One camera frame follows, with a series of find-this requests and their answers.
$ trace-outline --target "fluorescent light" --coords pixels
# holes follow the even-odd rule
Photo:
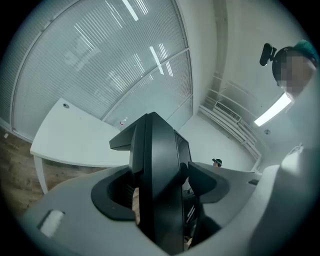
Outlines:
[[[115,10],[115,12],[118,14],[118,16],[120,17],[120,19],[123,21],[123,23],[126,24],[125,21],[124,21],[124,19],[120,16],[119,12],[116,10],[116,8],[115,8],[112,4],[111,4],[111,6],[112,6],[112,8]]]
[[[142,64],[141,64],[141,60],[140,60],[138,54],[135,53],[135,54],[134,54],[134,57],[135,57],[135,62],[137,63],[139,69],[141,70],[141,72],[142,72],[142,74],[143,74],[143,73],[145,72],[145,69],[144,69],[144,67],[143,67]]]
[[[134,18],[135,21],[139,20],[138,16],[136,15],[134,9],[132,9],[130,3],[128,2],[128,0],[122,0],[122,2],[124,3],[125,7],[128,9],[128,11],[130,12],[130,14],[132,15],[132,17]]]
[[[160,73],[161,73],[162,75],[164,75],[164,71],[163,71],[163,69],[162,69],[162,67],[161,67],[161,65],[160,65],[160,61],[159,61],[158,56],[157,56],[157,54],[156,54],[156,52],[155,52],[155,49],[154,49],[152,46],[150,46],[149,48],[150,48],[150,51],[152,52],[152,55],[153,55],[153,57],[154,57],[154,59],[155,59],[156,64],[157,64],[158,67],[159,67]]]
[[[159,48],[160,48],[160,51],[161,51],[163,58],[165,59],[166,57],[168,57],[166,50],[164,48],[164,45],[162,43],[159,44]]]
[[[142,2],[141,0],[136,0],[136,2],[138,3],[138,5],[140,6],[141,11],[143,12],[144,15],[146,15],[148,13],[148,10],[144,4],[144,2]]]
[[[172,74],[172,70],[171,70],[171,66],[170,66],[170,63],[169,61],[165,64],[166,65],[166,68],[168,69],[168,73],[170,76],[174,76],[174,74]]]
[[[262,126],[265,122],[269,121],[281,110],[283,110],[290,102],[291,102],[291,99],[284,93],[280,97],[280,99],[276,101],[276,103],[274,103],[262,116],[260,116],[254,122],[258,126]]]
[[[91,50],[93,50],[93,48],[95,48],[95,47],[93,46],[93,44],[90,43],[90,41],[84,36],[84,34],[81,33],[81,31],[80,31],[76,26],[74,26],[74,27],[75,27],[75,29],[84,37],[84,39],[92,46],[92,47],[91,47],[91,46],[89,46],[89,45],[87,44],[87,45],[91,48]]]
[[[111,8],[111,6],[110,6],[110,4],[105,0],[105,2],[106,2],[106,4],[109,6],[109,8],[110,8],[110,10],[111,10],[111,14],[112,14],[112,16],[114,17],[114,19],[116,20],[116,22],[118,22],[118,24],[119,24],[119,26],[122,28],[122,26],[121,26],[121,24],[120,24],[120,22],[118,21],[118,19],[116,18],[116,16],[113,14],[113,13],[115,13],[115,11]]]

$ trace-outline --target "ceiling light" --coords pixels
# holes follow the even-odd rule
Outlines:
[[[139,20],[138,16],[136,15],[134,9],[132,8],[132,6],[130,5],[130,3],[128,2],[128,0],[122,0],[122,2],[124,3],[125,7],[128,9],[128,11],[130,12],[130,14],[132,15],[132,17],[134,18],[135,21]]]
[[[152,46],[150,46],[149,48],[150,48],[150,51],[152,52],[152,55],[153,55],[153,57],[155,59],[156,64],[159,66],[160,73],[163,75],[164,71],[163,71],[163,69],[162,69],[162,67],[160,65],[160,61],[159,61],[158,56],[157,56],[157,54],[155,52],[155,49]]]
[[[269,121],[281,110],[283,110],[291,102],[290,98],[284,93],[262,116],[254,122],[258,126],[262,126],[265,122]]]
[[[166,68],[168,69],[168,73],[171,77],[174,76],[174,74],[172,73],[172,69],[171,69],[171,66],[170,66],[170,63],[169,61],[165,64],[166,65]]]
[[[116,16],[113,14],[113,13],[115,13],[115,11],[111,8],[111,6],[110,6],[110,4],[105,0],[105,2],[106,2],[106,4],[109,6],[109,8],[110,8],[110,10],[111,10],[111,15],[114,17],[114,19],[116,20],[116,22],[118,22],[118,24],[119,24],[119,26],[122,28],[122,26],[121,26],[121,24],[120,24],[120,22],[118,21],[118,19],[116,18]]]
[[[141,60],[140,60],[140,58],[139,58],[139,56],[138,56],[138,54],[134,54],[134,57],[135,57],[135,62],[138,64],[138,67],[139,67],[139,69],[141,70],[141,72],[142,72],[142,74],[145,72],[145,69],[144,69],[144,67],[142,66],[142,64],[141,64]]]
[[[164,59],[167,58],[168,55],[167,55],[166,50],[164,48],[164,45],[162,43],[159,44],[159,48],[160,48],[160,51],[161,51],[161,54],[162,54],[163,58]]]
[[[144,2],[142,0],[136,0],[136,2],[138,3],[138,5],[140,6],[141,11],[143,12],[144,15],[146,15],[148,13],[148,10],[144,4]]]

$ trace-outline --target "white wall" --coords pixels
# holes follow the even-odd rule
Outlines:
[[[275,145],[264,156],[260,164],[259,172],[263,173],[265,168],[273,165],[280,165],[285,156],[300,142],[291,140]]]
[[[193,114],[205,99],[213,83],[216,67],[217,31],[213,0],[177,0],[189,45]]]
[[[222,160],[222,167],[249,172],[255,161],[239,143],[229,139],[198,115],[192,116],[178,131],[188,142],[193,162],[212,165]]]

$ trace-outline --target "black device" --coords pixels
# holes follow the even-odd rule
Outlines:
[[[139,228],[170,255],[184,250],[184,229],[190,220],[196,220],[194,233],[202,237],[217,230],[212,224],[205,227],[205,232],[200,231],[206,219],[201,205],[223,198],[229,191],[228,182],[192,164],[188,141],[157,113],[143,115],[109,143],[112,149],[130,150],[130,159],[128,167],[93,187],[91,199],[101,213],[117,221],[134,221],[132,197],[139,187]],[[188,177],[191,200],[182,191]],[[191,201],[187,208],[194,208],[192,218],[185,214],[184,199]]]
[[[260,57],[260,65],[266,66],[269,61],[273,61],[277,49],[274,48],[270,43],[265,43],[263,46],[262,54]]]

